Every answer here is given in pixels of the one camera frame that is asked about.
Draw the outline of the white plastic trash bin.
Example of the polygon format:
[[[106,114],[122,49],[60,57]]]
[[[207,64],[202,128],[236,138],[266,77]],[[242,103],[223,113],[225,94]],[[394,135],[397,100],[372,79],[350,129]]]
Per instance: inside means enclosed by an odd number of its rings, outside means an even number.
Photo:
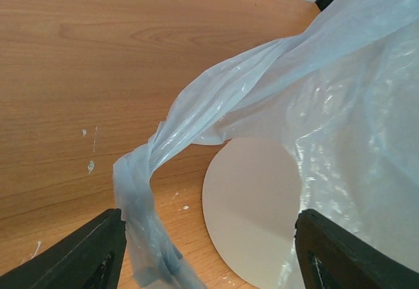
[[[261,138],[228,142],[206,171],[202,209],[223,261],[258,288],[279,288],[293,246],[301,179],[280,144]]]

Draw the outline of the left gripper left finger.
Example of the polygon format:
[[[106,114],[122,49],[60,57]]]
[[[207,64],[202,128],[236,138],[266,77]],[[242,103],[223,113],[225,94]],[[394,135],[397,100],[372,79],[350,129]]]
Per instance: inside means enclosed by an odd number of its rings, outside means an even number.
[[[121,210],[110,208],[1,276],[2,288],[116,288],[126,249]]]

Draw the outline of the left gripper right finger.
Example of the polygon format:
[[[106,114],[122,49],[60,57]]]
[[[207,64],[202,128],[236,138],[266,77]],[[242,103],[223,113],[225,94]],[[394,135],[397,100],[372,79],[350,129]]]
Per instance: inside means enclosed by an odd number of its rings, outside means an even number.
[[[306,288],[417,288],[418,273],[387,257],[314,209],[295,223]]]

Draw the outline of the translucent blue trash bag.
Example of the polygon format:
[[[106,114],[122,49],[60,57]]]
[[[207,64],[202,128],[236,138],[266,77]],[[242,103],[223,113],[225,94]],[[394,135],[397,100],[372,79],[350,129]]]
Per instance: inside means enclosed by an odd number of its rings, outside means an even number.
[[[334,0],[301,34],[203,72],[113,167],[134,279],[202,288],[155,210],[153,172],[191,144],[252,136],[294,158],[314,208],[418,269],[418,0]]]

